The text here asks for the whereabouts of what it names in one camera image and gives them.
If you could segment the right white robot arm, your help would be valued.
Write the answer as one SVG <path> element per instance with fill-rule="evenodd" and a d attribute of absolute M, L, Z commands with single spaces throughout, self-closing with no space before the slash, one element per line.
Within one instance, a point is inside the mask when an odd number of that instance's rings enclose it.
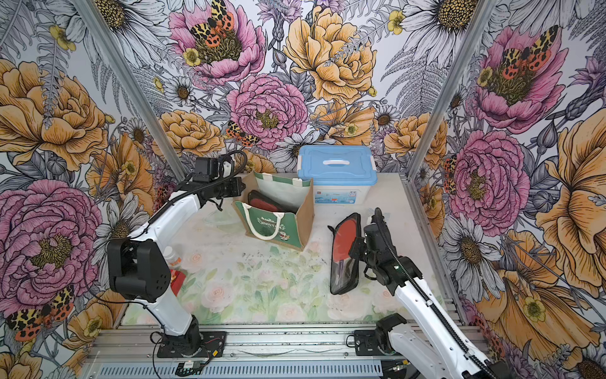
<path fill-rule="evenodd" d="M 380 208 L 364 228 L 361 260 L 415 320 L 421 339 L 399 314 L 377 322 L 382 352 L 408 360 L 425 378 L 511 378 L 506 363 L 492 362 L 451 319 L 408 257 L 399 256 Z"/>

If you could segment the red gift box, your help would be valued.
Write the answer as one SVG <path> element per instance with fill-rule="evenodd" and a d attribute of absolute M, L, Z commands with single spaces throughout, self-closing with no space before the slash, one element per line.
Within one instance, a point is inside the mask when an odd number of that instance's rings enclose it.
<path fill-rule="evenodd" d="M 186 274 L 180 270 L 170 270 L 171 280 L 170 280 L 170 288 L 172 292 L 177 296 L 185 282 Z"/>

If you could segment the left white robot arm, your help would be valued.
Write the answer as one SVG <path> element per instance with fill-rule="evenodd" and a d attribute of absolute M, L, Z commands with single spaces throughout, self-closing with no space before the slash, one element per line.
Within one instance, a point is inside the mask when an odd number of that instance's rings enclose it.
<path fill-rule="evenodd" d="M 242 194 L 246 186 L 240 175 L 247 163 L 241 150 L 197 158 L 193 171 L 145 224 L 107 244 L 110 289 L 142 305 L 159 323 L 160 357 L 194 357 L 203 349 L 197 319 L 170 287 L 172 271 L 181 266 L 171 240 L 208 202 L 221 209 L 224 199 Z"/>

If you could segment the blue lid storage box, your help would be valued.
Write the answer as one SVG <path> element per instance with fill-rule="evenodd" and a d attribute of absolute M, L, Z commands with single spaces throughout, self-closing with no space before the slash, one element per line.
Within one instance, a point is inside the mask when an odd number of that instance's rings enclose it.
<path fill-rule="evenodd" d="M 317 205 L 361 205 L 377 184 L 377 166 L 364 145 L 306 145 L 298 154 L 298 178 L 313 181 Z"/>

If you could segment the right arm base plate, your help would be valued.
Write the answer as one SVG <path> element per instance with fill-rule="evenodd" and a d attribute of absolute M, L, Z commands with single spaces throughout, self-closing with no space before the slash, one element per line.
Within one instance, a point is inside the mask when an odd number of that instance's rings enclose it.
<path fill-rule="evenodd" d="M 388 356 L 394 355 L 388 333 L 381 329 L 355 330 L 353 345 L 356 356 Z"/>

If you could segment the small white pill bottle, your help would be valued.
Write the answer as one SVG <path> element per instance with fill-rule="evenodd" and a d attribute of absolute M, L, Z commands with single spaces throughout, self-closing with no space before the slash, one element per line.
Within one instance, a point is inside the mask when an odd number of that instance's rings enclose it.
<path fill-rule="evenodd" d="M 167 246 L 163 251 L 163 257 L 170 269 L 178 269 L 181 266 L 181 256 L 171 246 Z"/>

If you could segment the aluminium front rail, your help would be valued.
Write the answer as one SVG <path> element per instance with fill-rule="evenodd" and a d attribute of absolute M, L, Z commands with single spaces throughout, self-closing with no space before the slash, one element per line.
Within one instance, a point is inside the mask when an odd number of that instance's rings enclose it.
<path fill-rule="evenodd" d="M 356 330 L 373 331 L 373 324 L 224 325 L 203 326 L 202 333 L 227 334 L 218 362 L 269 360 L 354 360 Z M 93 343 L 87 363 L 151 363 L 150 336 L 158 328 L 138 325 L 100 333 Z"/>

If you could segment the ping pong paddle case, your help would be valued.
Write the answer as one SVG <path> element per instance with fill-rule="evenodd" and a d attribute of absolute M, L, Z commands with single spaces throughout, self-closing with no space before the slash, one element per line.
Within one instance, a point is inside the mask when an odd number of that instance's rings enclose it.
<path fill-rule="evenodd" d="M 364 243 L 361 215 L 352 213 L 328 229 L 332 233 L 330 292 L 344 295 L 358 286 L 359 257 Z"/>
<path fill-rule="evenodd" d="M 248 204 L 272 213 L 296 213 L 298 211 L 297 208 L 281 204 L 256 189 L 248 193 Z"/>

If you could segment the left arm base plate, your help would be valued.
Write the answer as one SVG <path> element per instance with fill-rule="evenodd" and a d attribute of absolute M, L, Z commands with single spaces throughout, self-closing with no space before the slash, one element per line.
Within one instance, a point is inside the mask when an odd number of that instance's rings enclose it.
<path fill-rule="evenodd" d="M 227 333 L 194 332 L 184 336 L 163 336 L 158 358 L 220 358 L 226 345 Z"/>

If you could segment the green canvas tote bag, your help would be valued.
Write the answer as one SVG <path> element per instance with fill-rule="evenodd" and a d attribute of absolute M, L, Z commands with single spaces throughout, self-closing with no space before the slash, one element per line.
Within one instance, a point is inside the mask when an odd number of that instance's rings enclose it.
<path fill-rule="evenodd" d="M 314 220 L 313 181 L 251 172 L 242 178 L 246 189 L 234 200 L 246 235 L 295 250 L 305 249 Z M 248 204 L 248 193 L 258 190 L 271 199 L 294 208 L 296 213 L 272 213 Z"/>

